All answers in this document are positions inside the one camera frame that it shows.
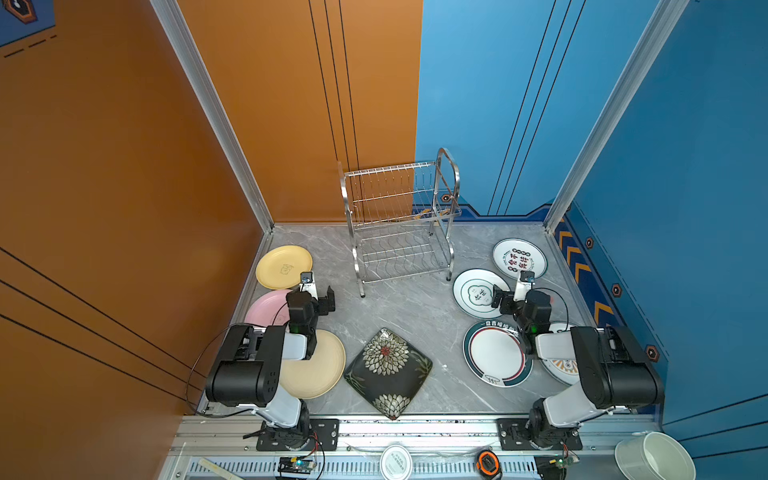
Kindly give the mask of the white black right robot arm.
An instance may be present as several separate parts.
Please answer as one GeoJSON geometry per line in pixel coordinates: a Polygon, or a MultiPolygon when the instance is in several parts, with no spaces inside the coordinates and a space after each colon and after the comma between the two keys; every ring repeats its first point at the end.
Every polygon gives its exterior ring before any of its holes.
{"type": "Polygon", "coordinates": [[[579,449],[579,428],[585,422],[617,409],[663,401],[663,381],[629,328],[572,326],[554,332],[550,296],[538,290],[517,300],[513,293],[494,287],[491,306],[514,318],[524,353],[541,361],[574,361],[579,374],[567,389],[535,401],[527,421],[502,421],[504,441],[539,450],[579,449]]]}

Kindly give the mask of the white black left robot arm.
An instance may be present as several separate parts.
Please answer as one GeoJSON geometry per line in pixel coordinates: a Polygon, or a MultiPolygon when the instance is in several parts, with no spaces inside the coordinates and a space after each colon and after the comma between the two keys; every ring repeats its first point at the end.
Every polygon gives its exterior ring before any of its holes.
{"type": "Polygon", "coordinates": [[[289,321],[285,325],[270,325],[261,332],[247,323],[228,329],[208,374],[205,395],[211,402],[261,417],[261,428],[247,434],[247,439],[264,440],[269,449],[300,450],[320,441],[306,402],[280,385],[281,367],[285,360],[313,357],[318,319],[335,310],[335,292],[329,288],[316,297],[291,290],[286,306],[289,321]]]}

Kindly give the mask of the cream round plate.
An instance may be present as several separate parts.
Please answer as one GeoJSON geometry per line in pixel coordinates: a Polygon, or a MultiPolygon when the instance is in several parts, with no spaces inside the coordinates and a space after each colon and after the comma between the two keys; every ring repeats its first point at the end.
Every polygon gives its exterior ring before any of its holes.
{"type": "Polygon", "coordinates": [[[284,360],[280,386],[299,399],[314,399],[329,392],[341,379],[346,351],[341,340],[327,330],[317,331],[317,345],[309,360],[284,360]]]}

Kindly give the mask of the white plate green red rim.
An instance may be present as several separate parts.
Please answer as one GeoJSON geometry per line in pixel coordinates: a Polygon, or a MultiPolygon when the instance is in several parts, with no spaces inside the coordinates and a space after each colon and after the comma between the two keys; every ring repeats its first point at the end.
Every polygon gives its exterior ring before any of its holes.
{"type": "Polygon", "coordinates": [[[464,336],[463,354],[477,378],[498,388],[518,386],[533,371],[517,329],[498,320],[472,325],[464,336]]]}

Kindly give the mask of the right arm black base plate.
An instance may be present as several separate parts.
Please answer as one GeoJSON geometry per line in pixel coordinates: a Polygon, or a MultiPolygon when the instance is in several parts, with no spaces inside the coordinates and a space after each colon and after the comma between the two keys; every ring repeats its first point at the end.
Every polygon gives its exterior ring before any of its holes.
{"type": "Polygon", "coordinates": [[[497,434],[504,451],[579,451],[583,444],[576,428],[555,428],[544,422],[533,426],[529,419],[499,418],[497,434]]]}

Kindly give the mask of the black floral square plate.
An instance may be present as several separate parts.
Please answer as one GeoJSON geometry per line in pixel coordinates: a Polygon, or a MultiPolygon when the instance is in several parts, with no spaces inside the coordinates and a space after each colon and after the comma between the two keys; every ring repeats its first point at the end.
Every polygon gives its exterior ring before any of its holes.
{"type": "Polygon", "coordinates": [[[432,368],[429,357],[400,335],[381,328],[346,367],[343,378],[379,413],[397,420],[432,368]]]}

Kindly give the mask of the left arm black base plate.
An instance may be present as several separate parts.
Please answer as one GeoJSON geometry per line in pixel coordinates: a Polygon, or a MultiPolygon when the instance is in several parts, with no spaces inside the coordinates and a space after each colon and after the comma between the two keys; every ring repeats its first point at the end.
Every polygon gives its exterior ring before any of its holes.
{"type": "Polygon", "coordinates": [[[308,451],[320,444],[325,452],[337,449],[340,421],[337,418],[310,418],[296,427],[279,428],[261,425],[256,450],[260,452],[308,451]]]}

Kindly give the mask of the steel wire dish rack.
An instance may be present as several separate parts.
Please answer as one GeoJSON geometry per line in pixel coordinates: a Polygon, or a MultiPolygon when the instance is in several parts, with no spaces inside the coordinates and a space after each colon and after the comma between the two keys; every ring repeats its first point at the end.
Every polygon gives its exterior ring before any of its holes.
{"type": "Polygon", "coordinates": [[[452,279],[460,170],[448,149],[432,161],[345,172],[340,187],[362,297],[369,284],[432,273],[452,279]]]}

